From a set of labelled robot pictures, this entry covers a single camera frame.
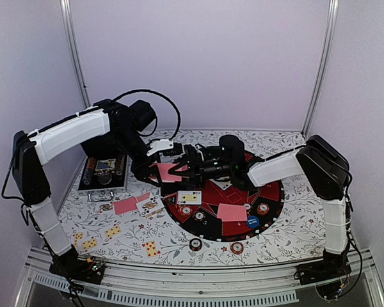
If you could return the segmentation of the spades community card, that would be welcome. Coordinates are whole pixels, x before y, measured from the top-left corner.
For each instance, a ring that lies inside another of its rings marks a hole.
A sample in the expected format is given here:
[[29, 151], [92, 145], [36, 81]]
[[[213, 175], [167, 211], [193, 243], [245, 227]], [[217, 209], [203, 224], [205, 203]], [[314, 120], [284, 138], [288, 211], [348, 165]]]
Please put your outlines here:
[[232, 186], [231, 182], [230, 181], [226, 181], [226, 182], [221, 182], [221, 181], [217, 181], [215, 179], [211, 179], [211, 182], [213, 184], [215, 184], [216, 186], [218, 186], [220, 189], [222, 189], [223, 191], [227, 190], [229, 187]]

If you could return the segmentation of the two of clubs card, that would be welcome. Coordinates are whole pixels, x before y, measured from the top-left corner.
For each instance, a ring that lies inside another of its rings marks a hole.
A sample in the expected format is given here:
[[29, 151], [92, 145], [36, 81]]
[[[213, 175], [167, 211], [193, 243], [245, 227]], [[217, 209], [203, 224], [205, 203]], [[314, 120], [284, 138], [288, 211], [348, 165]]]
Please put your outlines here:
[[201, 205], [202, 192], [201, 191], [179, 191], [177, 193], [178, 205]]

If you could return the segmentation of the dark chips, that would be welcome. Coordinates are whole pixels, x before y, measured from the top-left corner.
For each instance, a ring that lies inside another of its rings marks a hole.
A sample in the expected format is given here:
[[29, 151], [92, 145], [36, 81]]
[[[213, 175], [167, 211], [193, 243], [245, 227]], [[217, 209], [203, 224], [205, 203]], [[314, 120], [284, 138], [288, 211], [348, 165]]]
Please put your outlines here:
[[251, 205], [251, 204], [249, 204], [249, 203], [245, 203], [244, 206], [245, 206], [245, 208], [246, 208], [246, 210], [247, 210], [248, 212], [251, 211], [251, 209], [252, 209], [252, 205]]
[[203, 221], [205, 219], [205, 214], [203, 212], [197, 211], [193, 217], [196, 221]]

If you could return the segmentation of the blue small blind button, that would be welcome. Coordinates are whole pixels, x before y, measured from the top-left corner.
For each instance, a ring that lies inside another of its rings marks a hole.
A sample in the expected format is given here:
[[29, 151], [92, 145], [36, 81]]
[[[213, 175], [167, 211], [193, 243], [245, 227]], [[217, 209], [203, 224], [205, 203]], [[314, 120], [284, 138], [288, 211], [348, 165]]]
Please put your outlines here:
[[249, 216], [247, 221], [246, 221], [246, 225], [249, 228], [257, 228], [257, 227], [259, 227], [259, 225], [260, 225], [259, 218], [256, 217], [256, 216]]

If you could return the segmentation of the orange poker chip stack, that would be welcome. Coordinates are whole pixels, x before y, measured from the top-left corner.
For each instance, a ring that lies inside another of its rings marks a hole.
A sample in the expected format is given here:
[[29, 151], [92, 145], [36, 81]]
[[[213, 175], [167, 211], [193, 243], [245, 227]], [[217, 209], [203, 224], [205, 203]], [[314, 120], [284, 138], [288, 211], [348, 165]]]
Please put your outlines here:
[[240, 242], [234, 242], [230, 245], [230, 250], [233, 254], [239, 255], [243, 252], [244, 246]]

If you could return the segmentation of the dark poker chip stack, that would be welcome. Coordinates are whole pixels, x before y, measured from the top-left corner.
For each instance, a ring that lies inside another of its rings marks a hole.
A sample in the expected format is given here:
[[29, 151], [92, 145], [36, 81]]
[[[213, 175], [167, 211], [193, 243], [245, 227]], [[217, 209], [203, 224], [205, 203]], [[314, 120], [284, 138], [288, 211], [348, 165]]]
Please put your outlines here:
[[200, 239], [191, 239], [189, 242], [189, 248], [192, 251], [200, 251], [202, 248], [202, 241]]

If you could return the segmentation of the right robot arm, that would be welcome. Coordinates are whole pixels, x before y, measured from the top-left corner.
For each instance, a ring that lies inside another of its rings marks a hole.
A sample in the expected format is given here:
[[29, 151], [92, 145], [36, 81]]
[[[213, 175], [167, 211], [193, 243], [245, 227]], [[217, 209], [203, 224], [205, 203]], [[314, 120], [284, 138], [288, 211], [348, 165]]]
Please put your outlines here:
[[168, 213], [193, 234], [189, 246], [201, 249], [204, 240], [222, 243], [211, 260], [224, 253], [234, 260], [249, 256], [249, 239], [266, 231], [284, 208], [282, 182], [301, 175], [324, 212], [325, 246], [318, 262], [299, 265], [294, 279], [302, 285], [330, 279], [317, 293], [326, 300], [338, 299], [352, 288], [348, 251], [352, 181], [348, 161], [322, 137], [267, 158], [247, 152], [236, 136], [220, 137], [216, 146], [186, 145], [184, 154], [170, 167], [180, 182], [163, 189]]

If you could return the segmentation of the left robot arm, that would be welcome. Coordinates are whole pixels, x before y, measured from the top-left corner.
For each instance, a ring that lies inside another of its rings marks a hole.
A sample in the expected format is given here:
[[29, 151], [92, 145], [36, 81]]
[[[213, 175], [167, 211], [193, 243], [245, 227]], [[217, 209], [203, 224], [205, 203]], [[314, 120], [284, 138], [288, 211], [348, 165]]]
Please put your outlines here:
[[131, 159], [131, 172], [137, 180], [159, 187], [162, 179], [154, 163], [160, 151], [173, 148], [174, 137], [144, 143], [140, 132], [156, 120], [155, 111], [143, 100], [130, 106], [119, 102], [137, 93], [164, 99], [174, 108], [177, 121], [181, 121], [180, 111], [166, 95], [150, 89], [135, 89], [113, 99], [101, 100], [41, 129], [20, 130], [13, 137], [12, 158], [1, 197], [11, 199], [5, 191], [8, 179], [13, 178], [20, 193], [16, 199], [21, 202], [22, 217], [26, 224], [33, 225], [51, 255], [50, 272], [64, 277], [70, 284], [83, 281], [100, 285], [105, 266], [96, 257], [80, 258], [67, 237], [53, 203], [53, 180], [48, 178], [45, 165], [82, 143], [100, 141]]

